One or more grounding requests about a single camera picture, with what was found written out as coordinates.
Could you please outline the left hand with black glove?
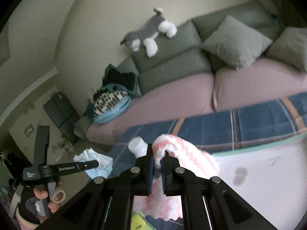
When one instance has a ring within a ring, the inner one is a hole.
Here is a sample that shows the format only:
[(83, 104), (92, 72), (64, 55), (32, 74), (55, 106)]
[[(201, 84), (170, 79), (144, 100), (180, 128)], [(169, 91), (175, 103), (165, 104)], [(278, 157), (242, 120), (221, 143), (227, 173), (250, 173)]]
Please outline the left hand with black glove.
[(51, 196), (41, 188), (24, 186), (18, 210), (16, 211), (19, 221), (39, 225), (42, 222), (42, 219), (40, 219), (41, 213), (44, 214), (47, 211), (55, 213), (66, 198), (61, 185), (61, 181), (58, 182)]

